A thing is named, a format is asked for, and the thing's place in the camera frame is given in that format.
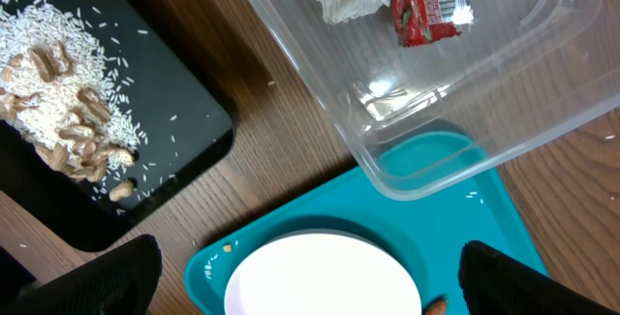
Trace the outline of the red snack wrapper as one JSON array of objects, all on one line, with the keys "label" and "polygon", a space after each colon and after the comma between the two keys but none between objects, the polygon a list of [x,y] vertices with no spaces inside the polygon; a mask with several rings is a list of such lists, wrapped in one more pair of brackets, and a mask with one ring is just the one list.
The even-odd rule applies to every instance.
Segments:
[{"label": "red snack wrapper", "polygon": [[391,8],[398,43],[403,47],[458,36],[459,28],[475,19],[472,0],[391,0]]}]

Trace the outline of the orange carrot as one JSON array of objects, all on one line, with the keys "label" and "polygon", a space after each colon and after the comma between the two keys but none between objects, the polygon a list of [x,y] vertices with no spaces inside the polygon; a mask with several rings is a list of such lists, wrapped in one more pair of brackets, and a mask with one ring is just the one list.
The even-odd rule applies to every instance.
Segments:
[{"label": "orange carrot", "polygon": [[424,309],[423,315],[446,315],[448,309],[448,299],[445,296],[439,296],[432,300]]}]

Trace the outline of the large white plate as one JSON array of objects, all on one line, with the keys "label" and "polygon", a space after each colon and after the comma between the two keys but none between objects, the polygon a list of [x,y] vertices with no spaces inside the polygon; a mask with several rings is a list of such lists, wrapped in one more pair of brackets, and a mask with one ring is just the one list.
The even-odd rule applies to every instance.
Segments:
[{"label": "large white plate", "polygon": [[228,282],[227,314],[417,315],[418,287],[389,253],[354,236],[302,233],[252,252]]}]

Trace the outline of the clear plastic bin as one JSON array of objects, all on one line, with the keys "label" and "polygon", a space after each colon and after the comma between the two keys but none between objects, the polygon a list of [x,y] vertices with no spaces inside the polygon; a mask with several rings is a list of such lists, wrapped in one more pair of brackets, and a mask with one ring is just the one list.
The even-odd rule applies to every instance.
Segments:
[{"label": "clear plastic bin", "polygon": [[619,0],[441,0],[458,33],[402,47],[391,12],[330,25],[248,0],[371,183],[417,200],[619,105]]}]

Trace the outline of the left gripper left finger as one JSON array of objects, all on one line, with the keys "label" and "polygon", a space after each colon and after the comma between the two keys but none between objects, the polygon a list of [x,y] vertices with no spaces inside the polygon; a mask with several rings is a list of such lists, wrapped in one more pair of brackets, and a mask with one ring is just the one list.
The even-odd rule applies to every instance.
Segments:
[{"label": "left gripper left finger", "polygon": [[162,274],[152,235],[138,236],[9,303],[17,315],[144,315]]}]

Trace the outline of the black tray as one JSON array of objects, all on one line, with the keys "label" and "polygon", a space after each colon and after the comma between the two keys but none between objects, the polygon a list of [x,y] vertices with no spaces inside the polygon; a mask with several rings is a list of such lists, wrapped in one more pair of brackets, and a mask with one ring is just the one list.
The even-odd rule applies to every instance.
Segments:
[{"label": "black tray", "polygon": [[99,252],[207,171],[233,146],[232,102],[185,52],[146,0],[11,0],[10,12],[48,2],[80,16],[100,41],[140,132],[137,162],[102,184],[50,169],[8,124],[1,127],[1,188],[71,246]]}]

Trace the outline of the rice and peanut pile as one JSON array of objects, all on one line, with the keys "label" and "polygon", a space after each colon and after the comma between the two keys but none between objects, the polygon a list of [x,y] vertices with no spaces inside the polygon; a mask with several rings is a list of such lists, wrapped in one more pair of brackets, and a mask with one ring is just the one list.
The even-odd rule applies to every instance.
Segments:
[{"label": "rice and peanut pile", "polygon": [[122,91],[131,85],[90,23],[47,0],[1,13],[1,118],[55,173],[118,203],[137,191],[125,173],[142,133]]}]

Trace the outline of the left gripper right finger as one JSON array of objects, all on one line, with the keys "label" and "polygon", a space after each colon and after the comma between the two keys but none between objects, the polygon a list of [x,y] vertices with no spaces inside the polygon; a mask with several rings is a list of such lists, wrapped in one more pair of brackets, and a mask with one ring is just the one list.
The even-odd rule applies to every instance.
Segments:
[{"label": "left gripper right finger", "polygon": [[619,315],[479,241],[461,250],[458,282],[479,315]]}]

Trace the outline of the teal plastic tray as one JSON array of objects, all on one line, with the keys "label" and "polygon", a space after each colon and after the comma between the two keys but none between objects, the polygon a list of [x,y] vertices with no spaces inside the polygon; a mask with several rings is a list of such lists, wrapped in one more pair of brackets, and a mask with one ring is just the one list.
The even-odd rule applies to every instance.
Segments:
[{"label": "teal plastic tray", "polygon": [[449,313],[466,312],[457,274],[469,241],[483,241],[536,271],[544,269],[495,170],[423,199],[396,201],[355,168],[198,252],[185,269],[187,294],[202,312],[227,314],[224,296],[238,265],[274,239],[302,233],[354,236],[380,247],[412,276],[421,311],[445,296]]}]

